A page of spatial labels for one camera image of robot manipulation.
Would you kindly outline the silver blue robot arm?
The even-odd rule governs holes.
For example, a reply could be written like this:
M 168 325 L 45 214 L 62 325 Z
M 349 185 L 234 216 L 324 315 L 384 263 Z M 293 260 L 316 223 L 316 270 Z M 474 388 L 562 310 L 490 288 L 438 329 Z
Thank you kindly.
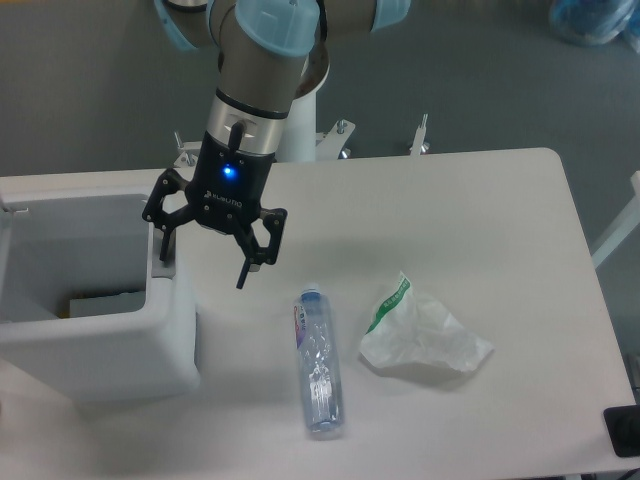
M 142 212 L 162 234 L 167 261 L 175 230 L 192 221 L 235 238 L 249 272 L 277 261 L 287 212 L 261 197 L 313 52 L 333 37 L 404 20 L 408 1 L 157 1 L 181 50 L 219 49 L 219 83 L 191 179 L 169 168 Z

